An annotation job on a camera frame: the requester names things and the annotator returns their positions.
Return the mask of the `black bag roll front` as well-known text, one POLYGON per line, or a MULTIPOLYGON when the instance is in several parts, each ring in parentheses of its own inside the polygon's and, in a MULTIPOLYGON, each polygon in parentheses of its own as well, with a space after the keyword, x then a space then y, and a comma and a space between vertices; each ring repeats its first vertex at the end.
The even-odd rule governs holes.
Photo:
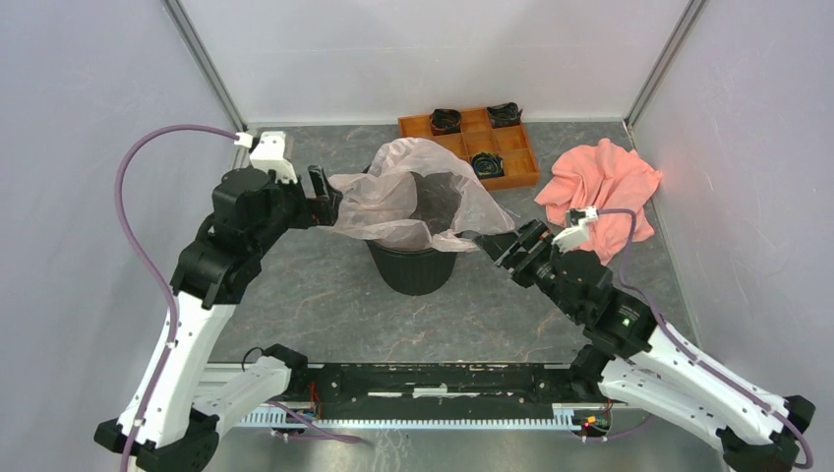
POLYGON ((503 158, 494 152, 481 151, 470 159, 470 165, 480 180, 500 178, 506 175, 503 158))

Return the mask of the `pink translucent trash bag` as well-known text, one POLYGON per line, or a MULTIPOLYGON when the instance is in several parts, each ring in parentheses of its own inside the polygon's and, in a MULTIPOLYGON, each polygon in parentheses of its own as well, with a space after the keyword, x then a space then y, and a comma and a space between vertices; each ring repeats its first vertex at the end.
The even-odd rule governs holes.
POLYGON ((329 230, 389 249, 471 252, 474 237, 515 228, 472 166, 427 139, 396 139, 365 172, 329 180, 343 194, 329 230))

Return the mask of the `black bag roll right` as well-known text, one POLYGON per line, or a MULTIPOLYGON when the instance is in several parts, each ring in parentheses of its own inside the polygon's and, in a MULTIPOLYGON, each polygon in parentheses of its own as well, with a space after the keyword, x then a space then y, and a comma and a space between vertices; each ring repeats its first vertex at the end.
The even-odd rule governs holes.
POLYGON ((486 108, 487 117, 493 129, 518 126, 523 109, 515 102, 507 102, 486 108))

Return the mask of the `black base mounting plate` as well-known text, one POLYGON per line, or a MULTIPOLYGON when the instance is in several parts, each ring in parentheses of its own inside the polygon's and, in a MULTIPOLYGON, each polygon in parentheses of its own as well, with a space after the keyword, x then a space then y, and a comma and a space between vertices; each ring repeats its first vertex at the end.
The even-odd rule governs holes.
POLYGON ((533 420, 607 402, 569 366, 545 363, 309 365, 279 399, 315 405, 322 420, 533 420))

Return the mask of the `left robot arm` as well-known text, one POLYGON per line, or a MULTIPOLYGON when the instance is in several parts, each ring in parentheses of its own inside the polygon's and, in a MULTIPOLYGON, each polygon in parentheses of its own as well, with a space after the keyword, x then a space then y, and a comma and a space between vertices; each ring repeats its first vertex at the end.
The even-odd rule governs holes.
POLYGON ((253 166, 227 172, 213 189, 211 213, 165 287, 168 313, 135 397, 93 436, 125 466, 202 471, 252 411, 279 395, 292 401, 307 392, 306 356, 275 344, 217 392, 197 394, 219 335, 271 247, 291 229, 336 222, 341 193, 321 166, 308 172, 313 196, 294 173, 253 166))

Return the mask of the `black bag roll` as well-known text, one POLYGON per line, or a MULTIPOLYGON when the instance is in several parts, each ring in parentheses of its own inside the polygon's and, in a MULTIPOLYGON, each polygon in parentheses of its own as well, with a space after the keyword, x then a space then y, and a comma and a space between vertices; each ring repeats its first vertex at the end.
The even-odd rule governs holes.
POLYGON ((462 113, 456 109, 436 108, 429 115, 430 131, 433 136, 445 136, 461 132, 462 113))
POLYGON ((507 102, 486 108, 487 117, 493 129, 518 126, 523 109, 515 102, 507 102))
POLYGON ((494 152, 481 151, 470 159, 470 165, 480 180, 500 178, 506 175, 503 158, 494 152))

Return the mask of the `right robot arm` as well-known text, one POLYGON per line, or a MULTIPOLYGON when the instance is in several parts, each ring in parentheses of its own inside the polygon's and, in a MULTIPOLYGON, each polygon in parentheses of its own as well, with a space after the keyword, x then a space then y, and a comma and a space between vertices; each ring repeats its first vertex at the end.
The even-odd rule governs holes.
POLYGON ((734 471, 808 470, 805 437, 815 406, 746 381, 681 335, 594 252, 580 246, 592 209, 569 217, 553 234, 531 220, 508 233, 477 235, 474 243, 522 287, 536 287, 588 339, 567 376, 581 401, 600 394, 674 424, 721 453, 734 471))

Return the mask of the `black bag roll left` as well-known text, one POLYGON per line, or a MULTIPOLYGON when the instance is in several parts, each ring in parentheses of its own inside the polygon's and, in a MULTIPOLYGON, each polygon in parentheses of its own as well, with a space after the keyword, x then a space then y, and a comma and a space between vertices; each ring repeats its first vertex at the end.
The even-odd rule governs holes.
POLYGON ((430 131, 433 136, 445 136, 461 132, 462 113, 456 109, 436 108, 429 115, 430 131))

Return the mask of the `orange compartment tray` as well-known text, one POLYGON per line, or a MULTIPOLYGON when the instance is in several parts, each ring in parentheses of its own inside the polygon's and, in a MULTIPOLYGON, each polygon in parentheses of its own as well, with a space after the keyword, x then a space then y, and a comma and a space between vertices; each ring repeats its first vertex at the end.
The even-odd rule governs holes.
POLYGON ((481 180, 488 191, 531 187, 540 176, 526 129, 519 123, 495 128, 485 107, 459 111, 460 119, 452 133, 436 134, 430 114, 399 117, 398 130, 402 138, 423 138, 450 150, 472 168, 472 158, 480 153, 493 154, 501 159, 503 174, 481 180))

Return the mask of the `salmon pink cloth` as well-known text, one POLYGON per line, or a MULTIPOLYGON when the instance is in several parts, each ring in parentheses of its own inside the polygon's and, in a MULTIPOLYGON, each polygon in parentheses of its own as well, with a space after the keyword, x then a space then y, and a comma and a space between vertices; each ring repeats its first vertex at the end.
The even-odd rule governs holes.
POLYGON ((662 172, 609 139, 595 146, 582 145, 563 153, 551 168, 552 178, 534 202, 543 207, 549 222, 566 225, 571 208, 629 209, 636 215, 632 241, 654 235, 644 206, 658 189, 662 172))

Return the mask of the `black plastic trash bin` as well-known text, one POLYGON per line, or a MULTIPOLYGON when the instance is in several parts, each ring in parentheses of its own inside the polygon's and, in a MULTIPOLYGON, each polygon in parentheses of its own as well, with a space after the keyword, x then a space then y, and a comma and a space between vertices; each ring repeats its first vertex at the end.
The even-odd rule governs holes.
MULTIPOLYGON (((424 222, 432 235, 451 226, 461 195, 454 189, 460 178, 444 172, 422 176, 414 173, 417 203, 410 217, 424 222)), ((383 281, 394 291, 408 296, 428 295, 447 283, 457 259, 456 252, 433 248, 396 249, 376 241, 366 243, 383 281)))

